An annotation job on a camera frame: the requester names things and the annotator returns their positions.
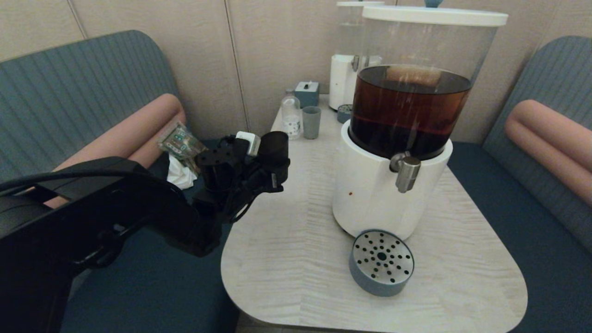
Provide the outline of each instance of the wall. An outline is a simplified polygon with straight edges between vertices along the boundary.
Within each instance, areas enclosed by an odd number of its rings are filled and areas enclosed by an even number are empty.
[[[568,35],[592,37],[592,0],[562,1],[539,45]]]
[[[284,89],[314,80],[328,92],[337,9],[334,0],[228,0],[234,45],[251,129],[272,124]],[[423,6],[423,0],[387,1]],[[441,7],[505,12],[453,140],[481,143],[522,68],[543,41],[569,33],[592,34],[592,1],[446,0]]]
[[[72,0],[88,37],[140,30],[163,50],[191,130],[200,138],[246,130],[223,0]]]
[[[170,61],[191,129],[201,138],[269,130],[284,89],[314,80],[328,92],[335,0],[0,1],[0,60],[136,29]],[[423,5],[423,0],[387,0]],[[567,34],[592,37],[591,0],[446,0],[443,7],[510,14],[499,29],[452,138],[482,142],[525,63]]]
[[[2,0],[0,31],[0,61],[83,39],[64,0]]]
[[[419,6],[422,0],[399,0],[400,5]],[[452,133],[452,139],[482,143],[526,62],[538,48],[551,24],[556,0],[445,0],[442,8],[464,8],[509,15],[500,27]]]

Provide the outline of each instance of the white tissue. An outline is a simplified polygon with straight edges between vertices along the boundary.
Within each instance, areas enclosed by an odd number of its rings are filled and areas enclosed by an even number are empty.
[[[191,169],[182,165],[178,159],[169,155],[169,174],[166,176],[166,181],[171,182],[181,190],[193,186],[193,181],[197,176],[191,172]]]

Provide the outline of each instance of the white lid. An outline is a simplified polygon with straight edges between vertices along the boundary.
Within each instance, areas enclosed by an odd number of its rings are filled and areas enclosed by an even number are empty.
[[[384,1],[340,1],[337,7],[382,6]]]
[[[474,27],[501,27],[506,25],[508,20],[508,14],[500,12],[403,6],[364,7],[362,16],[373,20],[393,22],[470,25]]]

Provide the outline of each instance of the gray drip tray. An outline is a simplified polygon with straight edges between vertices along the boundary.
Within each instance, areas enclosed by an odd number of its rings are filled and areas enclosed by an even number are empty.
[[[349,271],[370,294],[393,296],[413,274],[415,261],[407,245],[384,230],[366,230],[353,242]]]

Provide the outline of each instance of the cable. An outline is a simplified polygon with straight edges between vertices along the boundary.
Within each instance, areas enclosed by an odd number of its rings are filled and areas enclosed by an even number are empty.
[[[0,193],[4,191],[8,191],[10,189],[16,187],[23,187],[27,185],[33,185],[38,182],[50,181],[50,180],[59,180],[59,179],[68,179],[68,178],[82,178],[82,177],[131,177],[137,178],[141,180],[147,180],[165,187],[168,187],[172,191],[174,191],[179,198],[185,199],[183,192],[173,184],[161,180],[159,178],[153,177],[147,174],[141,174],[139,172],[131,172],[131,171],[115,171],[115,170],[80,170],[80,171],[69,171],[69,172],[46,172],[44,174],[37,174],[31,176],[25,176],[16,180],[7,181],[5,183],[0,184]]]
[[[253,201],[255,201],[255,198],[253,198],[253,200],[251,200],[247,206],[243,209],[242,212],[240,212],[240,214],[238,214],[237,216],[233,217],[232,219],[230,219],[230,223],[234,223],[234,222],[238,222],[238,220],[240,220],[249,210],[249,208],[251,208],[251,204],[253,204]]]

